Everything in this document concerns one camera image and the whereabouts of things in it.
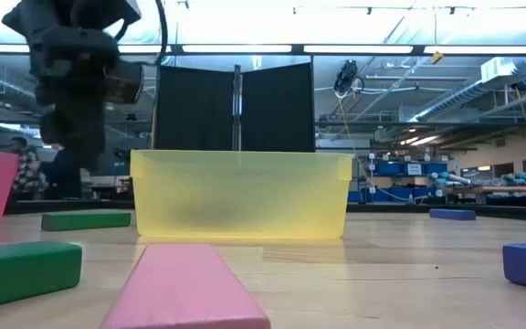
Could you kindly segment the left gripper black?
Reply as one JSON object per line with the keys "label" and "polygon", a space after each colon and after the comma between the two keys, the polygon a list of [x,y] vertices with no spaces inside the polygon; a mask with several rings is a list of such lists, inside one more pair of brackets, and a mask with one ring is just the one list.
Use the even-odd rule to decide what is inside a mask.
{"label": "left gripper black", "polygon": [[[30,73],[36,78],[39,105],[103,99],[105,78],[119,50],[114,37],[101,30],[51,27],[29,40]],[[105,152],[102,103],[74,103],[39,119],[40,136],[57,151],[67,150],[81,168],[96,170]]]}

